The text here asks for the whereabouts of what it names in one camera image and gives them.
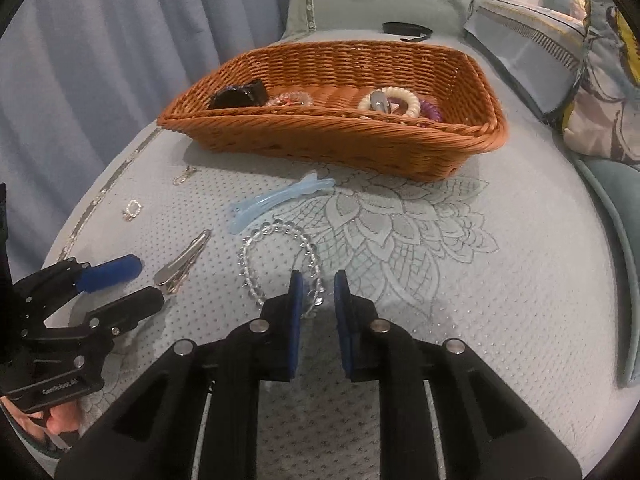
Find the person's left hand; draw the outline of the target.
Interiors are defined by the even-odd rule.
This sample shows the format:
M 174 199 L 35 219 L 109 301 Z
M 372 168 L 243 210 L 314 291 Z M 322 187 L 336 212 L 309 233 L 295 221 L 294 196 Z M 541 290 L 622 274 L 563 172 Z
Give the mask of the person's left hand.
M 60 458 L 80 437 L 82 416 L 77 401 L 27 414 L 2 396 L 1 407 L 17 437 L 29 451 Z

